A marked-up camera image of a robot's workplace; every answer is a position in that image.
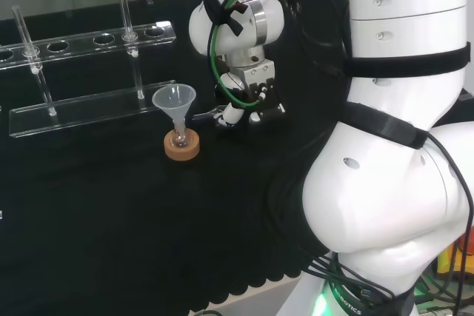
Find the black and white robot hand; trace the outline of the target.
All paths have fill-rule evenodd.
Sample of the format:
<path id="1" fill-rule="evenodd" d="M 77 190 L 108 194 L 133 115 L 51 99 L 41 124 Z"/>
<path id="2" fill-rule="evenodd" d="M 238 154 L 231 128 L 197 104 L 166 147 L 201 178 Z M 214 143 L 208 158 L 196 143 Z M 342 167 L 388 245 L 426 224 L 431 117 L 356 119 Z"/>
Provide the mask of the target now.
<path id="1" fill-rule="evenodd" d="M 286 115 L 278 94 L 275 66 L 265 60 L 249 67 L 229 67 L 220 75 L 216 97 L 223 107 L 213 114 L 221 127 L 235 127 L 245 121 L 263 126 Z"/>

